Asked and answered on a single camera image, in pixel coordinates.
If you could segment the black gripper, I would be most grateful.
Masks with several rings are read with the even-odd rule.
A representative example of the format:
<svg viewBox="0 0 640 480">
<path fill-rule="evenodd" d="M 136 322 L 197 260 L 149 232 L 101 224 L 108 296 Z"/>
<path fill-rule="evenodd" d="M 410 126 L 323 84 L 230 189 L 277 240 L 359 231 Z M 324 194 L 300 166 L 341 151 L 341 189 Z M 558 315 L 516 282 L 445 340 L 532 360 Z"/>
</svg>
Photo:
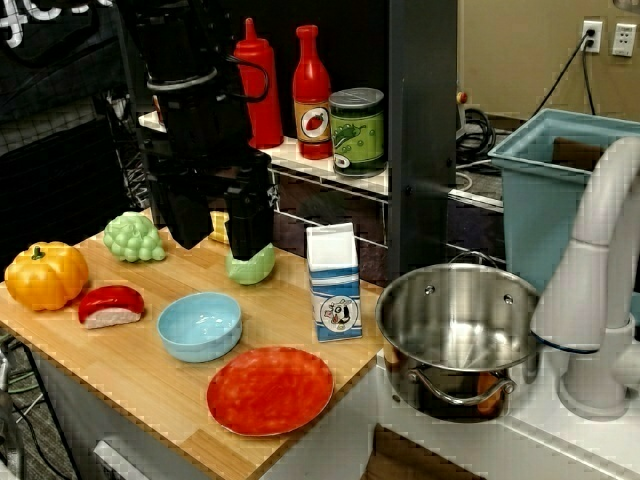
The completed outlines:
<svg viewBox="0 0 640 480">
<path fill-rule="evenodd" d="M 149 149 L 151 191 L 173 239 L 191 250 L 213 230 L 210 200 L 223 197 L 232 255 L 250 260 L 272 242 L 276 185 L 271 157 L 249 145 L 249 103 L 240 72 L 213 69 L 174 80 L 148 78 L 167 132 Z"/>
</svg>

